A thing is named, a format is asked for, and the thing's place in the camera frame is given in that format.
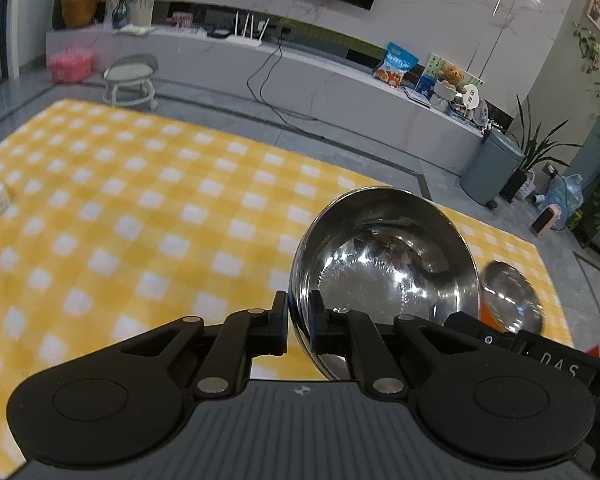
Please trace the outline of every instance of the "grey textured grip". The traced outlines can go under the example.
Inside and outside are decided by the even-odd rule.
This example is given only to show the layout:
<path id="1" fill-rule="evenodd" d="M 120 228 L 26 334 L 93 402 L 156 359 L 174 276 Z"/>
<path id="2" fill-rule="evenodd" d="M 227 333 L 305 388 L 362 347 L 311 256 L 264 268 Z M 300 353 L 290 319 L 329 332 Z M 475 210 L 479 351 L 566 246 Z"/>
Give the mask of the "grey textured grip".
<path id="1" fill-rule="evenodd" d="M 427 439 L 409 410 L 355 383 L 250 381 L 239 396 L 204 402 L 183 430 L 131 463 L 65 470 L 29 462 L 15 480 L 585 480 L 573 463 L 488 470 Z"/>

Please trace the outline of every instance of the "white wall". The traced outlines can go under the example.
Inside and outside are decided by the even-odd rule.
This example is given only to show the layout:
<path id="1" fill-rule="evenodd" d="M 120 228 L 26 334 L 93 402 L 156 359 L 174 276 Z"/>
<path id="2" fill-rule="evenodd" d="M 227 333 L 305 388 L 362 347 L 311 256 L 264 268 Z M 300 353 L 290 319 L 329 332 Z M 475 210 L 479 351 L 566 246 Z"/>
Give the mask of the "white wall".
<path id="1" fill-rule="evenodd" d="M 51 28 L 53 0 L 9 0 L 8 56 L 10 76 L 45 55 L 45 36 Z"/>
<path id="2" fill-rule="evenodd" d="M 476 54 L 475 75 L 498 42 L 484 71 L 484 96 L 509 112 L 515 111 L 515 95 L 526 96 L 535 81 L 570 2 L 502 0 L 492 18 L 498 0 L 375 0 L 371 10 L 337 0 L 180 1 L 288 16 L 382 47 L 394 41 L 422 63 L 433 52 L 467 68 Z"/>
<path id="3" fill-rule="evenodd" d="M 600 79 L 600 73 L 591 76 L 583 72 L 584 60 L 580 57 L 578 41 L 573 37 L 573 22 L 597 32 L 593 23 L 584 15 L 588 2 L 589 0 L 571 1 L 554 46 L 528 95 L 534 124 L 542 121 L 545 133 L 563 120 L 569 120 L 555 135 L 555 140 L 560 142 L 582 144 L 600 113 L 600 100 L 595 98 L 592 91 L 593 81 Z M 577 152 L 577 148 L 559 148 L 551 155 L 568 163 Z"/>

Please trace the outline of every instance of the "pink storage box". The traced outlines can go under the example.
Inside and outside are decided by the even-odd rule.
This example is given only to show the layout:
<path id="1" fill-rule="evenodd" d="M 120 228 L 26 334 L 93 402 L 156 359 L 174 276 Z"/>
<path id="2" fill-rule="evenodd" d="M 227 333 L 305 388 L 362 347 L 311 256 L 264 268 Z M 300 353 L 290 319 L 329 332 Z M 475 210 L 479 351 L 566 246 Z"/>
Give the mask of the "pink storage box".
<path id="1" fill-rule="evenodd" d="M 54 83 L 77 83 L 91 75 L 93 54 L 90 50 L 69 46 L 49 60 L 51 80 Z"/>

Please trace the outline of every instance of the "teddy bear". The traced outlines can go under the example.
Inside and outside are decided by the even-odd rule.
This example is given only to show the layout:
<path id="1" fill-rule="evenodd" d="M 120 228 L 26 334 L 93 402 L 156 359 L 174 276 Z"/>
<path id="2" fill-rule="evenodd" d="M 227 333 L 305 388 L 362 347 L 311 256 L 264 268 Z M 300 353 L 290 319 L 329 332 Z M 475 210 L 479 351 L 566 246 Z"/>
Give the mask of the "teddy bear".
<path id="1" fill-rule="evenodd" d="M 448 63 L 445 65 L 443 70 L 440 70 L 437 74 L 439 81 L 441 81 L 448 88 L 458 89 L 458 85 L 464 79 L 464 72 L 456 65 Z"/>

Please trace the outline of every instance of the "glass vase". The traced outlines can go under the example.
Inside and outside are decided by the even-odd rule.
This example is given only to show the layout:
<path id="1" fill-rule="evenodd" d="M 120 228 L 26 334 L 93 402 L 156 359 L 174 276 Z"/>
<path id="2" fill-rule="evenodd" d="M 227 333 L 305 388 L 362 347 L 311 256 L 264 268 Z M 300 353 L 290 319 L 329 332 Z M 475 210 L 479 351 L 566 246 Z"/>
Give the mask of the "glass vase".
<path id="1" fill-rule="evenodd" d="M 128 3 L 119 2 L 114 8 L 111 15 L 111 26 L 115 29 L 122 28 L 129 23 L 129 6 Z"/>

